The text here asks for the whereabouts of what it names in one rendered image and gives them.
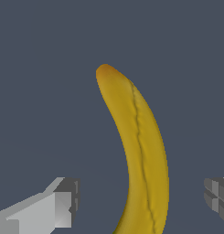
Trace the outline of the yellow banana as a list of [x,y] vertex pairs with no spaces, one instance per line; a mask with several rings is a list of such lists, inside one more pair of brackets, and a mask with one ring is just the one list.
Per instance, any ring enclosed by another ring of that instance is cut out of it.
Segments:
[[127,201],[113,234],[163,234],[169,175],[155,117],[140,91],[114,67],[99,66],[96,79],[121,136],[129,174]]

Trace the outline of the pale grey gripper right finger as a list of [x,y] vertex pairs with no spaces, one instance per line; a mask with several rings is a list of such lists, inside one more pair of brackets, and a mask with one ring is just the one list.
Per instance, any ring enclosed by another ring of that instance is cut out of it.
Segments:
[[206,204],[224,218],[224,177],[206,178],[204,187]]

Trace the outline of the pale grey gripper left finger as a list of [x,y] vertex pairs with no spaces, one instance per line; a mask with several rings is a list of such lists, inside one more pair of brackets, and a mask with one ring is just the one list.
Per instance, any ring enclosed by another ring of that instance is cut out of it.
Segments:
[[0,211],[0,234],[51,234],[70,228],[80,206],[80,179],[57,177],[38,193]]

